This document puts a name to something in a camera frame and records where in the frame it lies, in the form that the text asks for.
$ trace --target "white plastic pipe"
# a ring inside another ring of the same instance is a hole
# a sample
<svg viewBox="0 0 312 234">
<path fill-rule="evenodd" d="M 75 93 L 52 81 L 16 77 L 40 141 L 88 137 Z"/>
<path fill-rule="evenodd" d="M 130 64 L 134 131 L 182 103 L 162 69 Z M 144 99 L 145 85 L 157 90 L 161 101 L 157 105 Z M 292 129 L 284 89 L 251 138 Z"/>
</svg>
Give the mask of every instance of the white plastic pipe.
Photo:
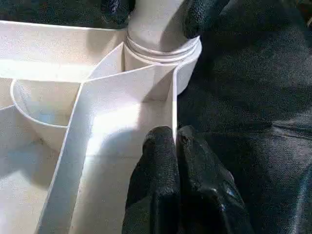
<svg viewBox="0 0 312 234">
<path fill-rule="evenodd" d="M 139 56 L 155 62 L 178 62 L 196 49 L 199 37 L 182 32 L 185 0 L 136 0 L 128 25 L 127 42 Z"/>
</svg>

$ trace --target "black cloth background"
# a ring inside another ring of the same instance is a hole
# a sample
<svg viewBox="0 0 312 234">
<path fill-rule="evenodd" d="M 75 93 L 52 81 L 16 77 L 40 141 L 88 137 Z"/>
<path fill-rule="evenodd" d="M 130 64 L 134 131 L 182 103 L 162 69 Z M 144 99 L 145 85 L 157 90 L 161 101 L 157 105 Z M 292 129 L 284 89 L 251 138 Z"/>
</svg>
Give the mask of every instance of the black cloth background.
<svg viewBox="0 0 312 234">
<path fill-rule="evenodd" d="M 3 0 L 0 19 L 107 27 L 99 0 Z M 235 177 L 257 234 L 312 233 L 311 34 L 286 0 L 232 0 L 202 36 L 178 120 Z"/>
</svg>

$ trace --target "white plastic container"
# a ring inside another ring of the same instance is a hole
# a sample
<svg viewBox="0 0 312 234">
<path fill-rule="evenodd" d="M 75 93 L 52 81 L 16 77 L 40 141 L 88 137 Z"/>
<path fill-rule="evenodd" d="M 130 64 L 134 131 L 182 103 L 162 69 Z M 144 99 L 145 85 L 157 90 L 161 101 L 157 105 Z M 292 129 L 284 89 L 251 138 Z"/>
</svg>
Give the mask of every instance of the white plastic container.
<svg viewBox="0 0 312 234">
<path fill-rule="evenodd" d="M 162 64 L 125 38 L 0 21 L 0 233 L 121 232 L 145 135 L 167 125 L 176 137 L 201 52 Z"/>
</svg>

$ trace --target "black rubber glove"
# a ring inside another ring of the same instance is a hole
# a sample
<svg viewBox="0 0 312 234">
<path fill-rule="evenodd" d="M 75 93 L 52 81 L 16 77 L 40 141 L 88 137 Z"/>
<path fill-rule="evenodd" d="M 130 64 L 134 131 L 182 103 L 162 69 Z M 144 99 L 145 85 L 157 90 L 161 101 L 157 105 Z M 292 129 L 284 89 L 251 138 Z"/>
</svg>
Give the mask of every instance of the black rubber glove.
<svg viewBox="0 0 312 234">
<path fill-rule="evenodd" d="M 123 234 L 175 234 L 180 220 L 180 181 L 169 127 L 151 130 L 127 195 Z"/>
<path fill-rule="evenodd" d="M 178 138 L 182 223 L 186 234 L 252 234 L 231 173 L 190 126 Z"/>
<path fill-rule="evenodd" d="M 195 38 L 209 29 L 229 0 L 187 0 L 182 22 L 184 36 Z M 101 9 L 107 22 L 116 28 L 127 24 L 129 14 L 135 8 L 135 0 L 102 0 Z"/>
</svg>

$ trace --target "gloved hand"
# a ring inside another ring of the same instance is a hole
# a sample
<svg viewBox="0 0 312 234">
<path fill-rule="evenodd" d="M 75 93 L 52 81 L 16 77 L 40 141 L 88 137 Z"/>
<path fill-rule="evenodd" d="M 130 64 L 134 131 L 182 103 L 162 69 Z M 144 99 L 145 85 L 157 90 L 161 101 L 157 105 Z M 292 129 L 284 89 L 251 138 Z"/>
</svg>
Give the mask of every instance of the gloved hand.
<svg viewBox="0 0 312 234">
<path fill-rule="evenodd" d="M 180 220 L 180 181 L 169 127 L 151 130 L 134 169 L 122 234 L 175 234 Z"/>
<path fill-rule="evenodd" d="M 178 144 L 176 156 L 169 127 L 146 136 L 130 179 L 122 233 L 252 234 L 234 179 L 205 140 L 183 127 Z"/>
<path fill-rule="evenodd" d="M 190 126 L 178 132 L 182 224 L 186 234 L 252 234 L 231 173 Z"/>
<path fill-rule="evenodd" d="M 207 30 L 229 0 L 187 0 L 182 22 L 184 36 L 191 39 Z M 135 0 L 102 0 L 101 9 L 106 21 L 116 27 L 127 23 L 129 14 L 135 8 Z"/>
</svg>

